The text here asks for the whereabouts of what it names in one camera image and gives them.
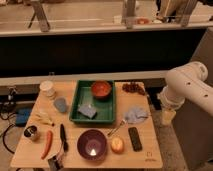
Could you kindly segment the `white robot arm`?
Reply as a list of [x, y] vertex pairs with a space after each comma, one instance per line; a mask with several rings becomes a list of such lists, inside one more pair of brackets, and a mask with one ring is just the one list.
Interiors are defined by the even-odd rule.
[[166, 73], [166, 85], [158, 94], [162, 106], [163, 125], [171, 124], [176, 111], [186, 99], [213, 116], [213, 87], [205, 83], [207, 77], [208, 69], [199, 61], [189, 62]]

